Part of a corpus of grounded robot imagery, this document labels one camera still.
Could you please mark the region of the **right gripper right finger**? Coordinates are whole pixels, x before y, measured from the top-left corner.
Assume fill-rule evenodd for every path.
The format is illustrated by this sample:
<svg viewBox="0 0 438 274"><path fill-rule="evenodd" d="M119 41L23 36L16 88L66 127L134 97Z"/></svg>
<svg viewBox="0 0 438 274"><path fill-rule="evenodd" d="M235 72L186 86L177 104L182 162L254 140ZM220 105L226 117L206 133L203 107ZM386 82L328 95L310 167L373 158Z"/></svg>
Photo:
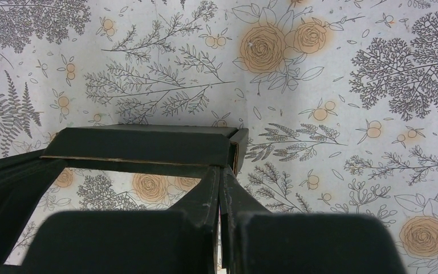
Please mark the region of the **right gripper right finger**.
<svg viewBox="0 0 438 274"><path fill-rule="evenodd" d="M272 213L221 170L222 267L228 273L405 273L390 233L371 216Z"/></svg>

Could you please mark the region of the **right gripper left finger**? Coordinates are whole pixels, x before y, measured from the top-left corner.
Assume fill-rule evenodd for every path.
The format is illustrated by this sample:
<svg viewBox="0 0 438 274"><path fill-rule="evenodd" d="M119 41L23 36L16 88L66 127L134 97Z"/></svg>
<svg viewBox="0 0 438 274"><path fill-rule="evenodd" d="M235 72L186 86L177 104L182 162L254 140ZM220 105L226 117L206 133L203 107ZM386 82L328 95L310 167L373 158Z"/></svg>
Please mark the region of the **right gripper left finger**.
<svg viewBox="0 0 438 274"><path fill-rule="evenodd" d="M171 208L63 211L41 225L23 273L216 273L220 169Z"/></svg>

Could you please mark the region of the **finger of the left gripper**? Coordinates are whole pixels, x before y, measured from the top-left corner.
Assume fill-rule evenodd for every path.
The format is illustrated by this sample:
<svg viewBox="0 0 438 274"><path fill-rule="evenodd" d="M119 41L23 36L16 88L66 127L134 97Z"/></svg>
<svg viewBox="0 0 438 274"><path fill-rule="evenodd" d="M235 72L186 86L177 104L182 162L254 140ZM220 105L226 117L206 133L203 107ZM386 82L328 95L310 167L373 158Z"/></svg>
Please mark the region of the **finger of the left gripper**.
<svg viewBox="0 0 438 274"><path fill-rule="evenodd" d="M0 159L0 266L11 253L42 195L67 167L43 150Z"/></svg>

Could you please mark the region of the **black paper box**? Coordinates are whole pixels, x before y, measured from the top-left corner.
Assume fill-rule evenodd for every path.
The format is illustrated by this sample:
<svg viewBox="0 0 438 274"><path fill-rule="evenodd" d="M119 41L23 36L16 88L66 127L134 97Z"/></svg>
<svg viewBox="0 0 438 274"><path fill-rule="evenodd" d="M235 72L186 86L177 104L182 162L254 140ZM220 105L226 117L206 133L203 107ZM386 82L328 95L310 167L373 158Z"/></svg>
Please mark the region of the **black paper box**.
<svg viewBox="0 0 438 274"><path fill-rule="evenodd" d="M249 131L235 127L116 124L68 127L42 154L69 167L202 178L210 168L238 174Z"/></svg>

